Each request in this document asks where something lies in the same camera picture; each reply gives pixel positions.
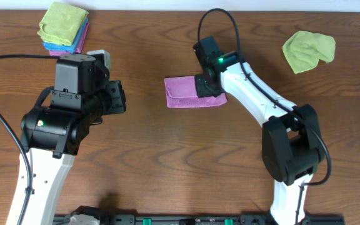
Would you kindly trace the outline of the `purple microfiber cloth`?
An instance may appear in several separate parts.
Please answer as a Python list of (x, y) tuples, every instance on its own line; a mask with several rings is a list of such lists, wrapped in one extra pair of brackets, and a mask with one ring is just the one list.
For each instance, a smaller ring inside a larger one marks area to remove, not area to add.
[(168, 108), (211, 108), (227, 103), (225, 94), (218, 97), (198, 97), (192, 76), (169, 77), (164, 79), (166, 104)]

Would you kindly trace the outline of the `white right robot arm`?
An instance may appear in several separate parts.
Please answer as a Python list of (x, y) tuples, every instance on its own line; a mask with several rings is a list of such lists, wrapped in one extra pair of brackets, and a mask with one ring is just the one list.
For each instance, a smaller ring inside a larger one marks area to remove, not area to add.
[(270, 215), (277, 224), (301, 224), (309, 186), (329, 179), (312, 180), (319, 163), (331, 158), (312, 106), (297, 106), (262, 81), (240, 55), (220, 50), (195, 52), (204, 73), (196, 79), (199, 96), (228, 93), (236, 98), (262, 128), (262, 160), (274, 179)]

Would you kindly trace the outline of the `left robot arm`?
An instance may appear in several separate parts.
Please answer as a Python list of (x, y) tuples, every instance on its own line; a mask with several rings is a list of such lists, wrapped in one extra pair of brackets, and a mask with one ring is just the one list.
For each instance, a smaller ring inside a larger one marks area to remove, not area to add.
[(63, 54), (56, 63), (55, 85), (24, 115), (21, 143), (26, 159), (7, 224), (52, 224), (61, 189), (74, 164), (81, 141), (103, 116), (126, 111), (120, 81), (112, 81), (110, 55), (105, 50)]

